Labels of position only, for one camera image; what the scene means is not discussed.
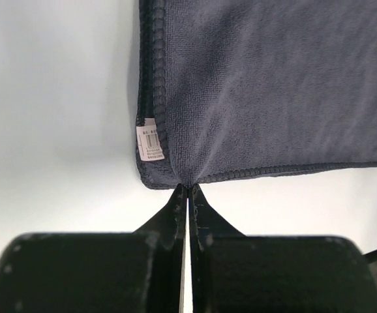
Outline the dark blue-grey towel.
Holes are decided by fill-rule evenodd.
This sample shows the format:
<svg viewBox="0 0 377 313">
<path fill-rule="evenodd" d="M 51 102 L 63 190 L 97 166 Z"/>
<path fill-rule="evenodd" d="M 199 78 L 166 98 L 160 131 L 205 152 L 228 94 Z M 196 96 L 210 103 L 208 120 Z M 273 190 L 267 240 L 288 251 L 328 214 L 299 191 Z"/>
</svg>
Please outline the dark blue-grey towel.
<svg viewBox="0 0 377 313">
<path fill-rule="evenodd" d="M 151 189 L 377 167 L 377 1 L 140 1 Z"/>
</svg>

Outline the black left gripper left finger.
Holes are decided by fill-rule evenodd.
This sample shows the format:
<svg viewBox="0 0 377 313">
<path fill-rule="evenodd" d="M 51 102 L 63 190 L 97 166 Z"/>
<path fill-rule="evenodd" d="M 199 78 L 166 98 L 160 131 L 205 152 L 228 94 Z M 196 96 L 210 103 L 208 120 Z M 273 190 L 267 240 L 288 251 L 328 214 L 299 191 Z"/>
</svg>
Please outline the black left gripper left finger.
<svg viewBox="0 0 377 313">
<path fill-rule="evenodd" d="M 187 190 L 130 233 L 25 233 L 0 257 L 0 312 L 181 312 Z"/>
</svg>

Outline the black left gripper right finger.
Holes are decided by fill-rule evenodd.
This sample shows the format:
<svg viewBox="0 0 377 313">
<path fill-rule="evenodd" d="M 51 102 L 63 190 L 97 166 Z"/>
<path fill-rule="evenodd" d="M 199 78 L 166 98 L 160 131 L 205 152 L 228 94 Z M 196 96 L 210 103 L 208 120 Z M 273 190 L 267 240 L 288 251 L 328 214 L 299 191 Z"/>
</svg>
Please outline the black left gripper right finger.
<svg viewBox="0 0 377 313">
<path fill-rule="evenodd" d="M 364 256 L 337 236 L 246 236 L 188 191 L 195 312 L 377 312 Z"/>
</svg>

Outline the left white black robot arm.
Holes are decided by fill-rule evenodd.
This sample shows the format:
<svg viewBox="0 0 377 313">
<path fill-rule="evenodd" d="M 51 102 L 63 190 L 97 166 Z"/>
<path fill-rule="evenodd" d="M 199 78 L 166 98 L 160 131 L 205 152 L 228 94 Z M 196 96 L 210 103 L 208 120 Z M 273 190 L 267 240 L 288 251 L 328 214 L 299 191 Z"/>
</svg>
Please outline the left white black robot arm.
<svg viewBox="0 0 377 313">
<path fill-rule="evenodd" d="M 331 236 L 249 237 L 176 186 L 131 233 L 26 233 L 0 257 L 0 312 L 377 312 L 377 250 Z"/>
</svg>

